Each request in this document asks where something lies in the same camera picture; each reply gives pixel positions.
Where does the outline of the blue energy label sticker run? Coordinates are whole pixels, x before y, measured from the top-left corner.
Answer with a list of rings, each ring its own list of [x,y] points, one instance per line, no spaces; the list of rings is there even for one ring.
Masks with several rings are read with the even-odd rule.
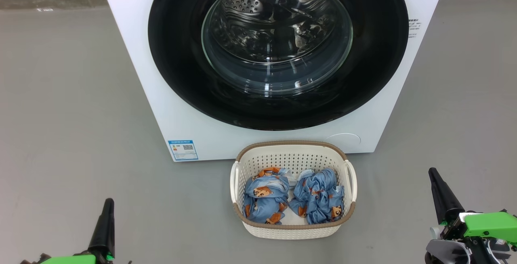
[[[175,162],[197,161],[199,159],[192,140],[168,140],[167,143]]]

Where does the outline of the white front-load washing machine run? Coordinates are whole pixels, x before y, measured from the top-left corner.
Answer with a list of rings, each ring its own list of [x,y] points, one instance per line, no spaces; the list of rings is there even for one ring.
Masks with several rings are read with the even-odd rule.
[[[192,140],[198,160],[234,159],[253,143],[280,140],[323,141],[334,134],[352,133],[361,143],[345,153],[376,150],[406,81],[438,0],[405,0],[408,19],[421,28],[409,38],[393,77],[371,100],[355,111],[319,126],[297,130],[254,130],[226,124],[192,107],[173,91],[158,71],[150,52],[148,22],[153,0],[107,0],[167,146],[168,140]]]

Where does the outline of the round white filter cover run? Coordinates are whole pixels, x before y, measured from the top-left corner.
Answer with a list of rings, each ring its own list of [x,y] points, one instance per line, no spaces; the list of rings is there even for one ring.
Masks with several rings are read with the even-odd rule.
[[[334,134],[332,136],[327,137],[325,141],[343,150],[354,149],[361,143],[360,137],[352,133]]]

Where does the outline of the washing machine door glass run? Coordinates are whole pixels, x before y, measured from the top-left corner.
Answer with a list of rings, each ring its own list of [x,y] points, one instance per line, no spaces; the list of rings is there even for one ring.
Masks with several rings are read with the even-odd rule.
[[[148,41],[169,87],[198,111],[233,126],[297,130],[343,117],[386,86],[408,44],[405,0],[338,0],[353,26],[351,50],[342,67],[301,94],[245,93],[218,75],[203,51],[202,25],[215,1],[153,0]]]

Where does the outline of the stainless steel washing machine drum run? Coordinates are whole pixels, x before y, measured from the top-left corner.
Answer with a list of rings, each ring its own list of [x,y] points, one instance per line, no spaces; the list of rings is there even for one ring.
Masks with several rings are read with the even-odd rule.
[[[338,0],[217,0],[202,25],[203,51],[216,73],[265,97],[325,82],[352,41],[351,17]]]

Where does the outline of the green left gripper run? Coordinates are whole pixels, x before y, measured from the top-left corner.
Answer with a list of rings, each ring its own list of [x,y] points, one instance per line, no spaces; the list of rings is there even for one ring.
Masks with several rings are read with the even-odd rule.
[[[114,264],[114,259],[114,200],[107,198],[89,242],[88,252],[62,257],[41,255],[38,264]]]

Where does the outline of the blue cartoon print garment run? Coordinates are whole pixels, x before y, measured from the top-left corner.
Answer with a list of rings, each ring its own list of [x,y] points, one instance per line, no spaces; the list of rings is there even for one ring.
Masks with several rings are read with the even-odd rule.
[[[334,170],[304,170],[299,174],[290,209],[309,225],[332,223],[344,214],[344,186],[338,185]]]
[[[244,216],[255,223],[281,225],[288,208],[290,178],[286,168],[268,167],[252,176],[244,187]]]

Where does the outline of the cream perforated laundry basket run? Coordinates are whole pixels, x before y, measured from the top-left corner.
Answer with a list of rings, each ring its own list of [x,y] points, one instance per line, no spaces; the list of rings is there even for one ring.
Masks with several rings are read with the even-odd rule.
[[[244,187],[247,181],[268,167],[292,172],[288,208],[281,225],[255,223],[244,216]],[[334,170],[338,185],[344,186],[344,214],[332,223],[309,225],[289,207],[298,177],[304,170]],[[245,229],[264,239],[304,240],[334,234],[354,213],[357,200],[357,175],[347,156],[336,146],[318,141],[270,141],[245,147],[238,154],[230,172],[230,196],[233,208]]]

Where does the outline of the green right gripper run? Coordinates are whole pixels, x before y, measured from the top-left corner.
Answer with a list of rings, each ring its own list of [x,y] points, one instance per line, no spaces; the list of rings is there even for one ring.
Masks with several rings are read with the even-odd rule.
[[[517,257],[517,216],[465,212],[438,170],[428,170],[438,224],[438,264],[509,264]]]

